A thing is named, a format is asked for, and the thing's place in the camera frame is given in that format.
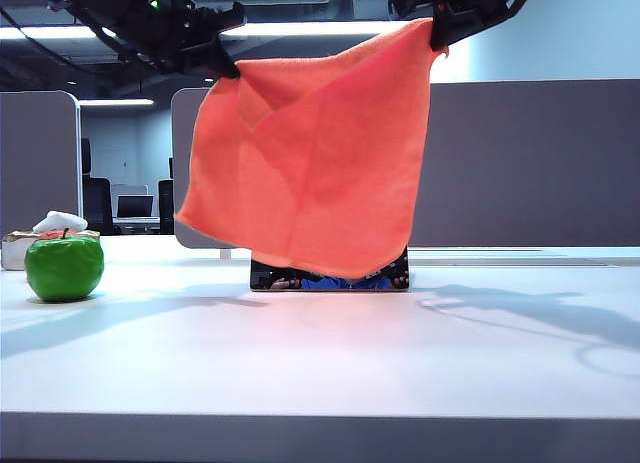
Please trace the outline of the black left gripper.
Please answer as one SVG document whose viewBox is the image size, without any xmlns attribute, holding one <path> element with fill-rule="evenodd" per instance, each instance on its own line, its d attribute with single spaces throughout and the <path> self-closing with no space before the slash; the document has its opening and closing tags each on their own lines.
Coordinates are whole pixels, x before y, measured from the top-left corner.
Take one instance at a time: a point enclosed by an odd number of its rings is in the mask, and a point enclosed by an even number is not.
<svg viewBox="0 0 640 463">
<path fill-rule="evenodd" d="M 244 6 L 238 2 L 224 11 L 186 8 L 167 36 L 159 55 L 160 67 L 189 76 L 239 78 L 240 70 L 222 45 L 220 34 L 245 23 Z"/>
</svg>

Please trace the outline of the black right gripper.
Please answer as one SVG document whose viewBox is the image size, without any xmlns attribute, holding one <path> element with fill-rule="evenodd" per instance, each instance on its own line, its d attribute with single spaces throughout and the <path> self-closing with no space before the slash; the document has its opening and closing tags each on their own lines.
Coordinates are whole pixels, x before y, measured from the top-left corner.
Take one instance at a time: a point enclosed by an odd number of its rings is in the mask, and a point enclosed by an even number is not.
<svg viewBox="0 0 640 463">
<path fill-rule="evenodd" d="M 431 7 L 430 46 L 442 50 L 515 16 L 527 0 L 397 0 L 397 15 L 406 17 Z"/>
</svg>

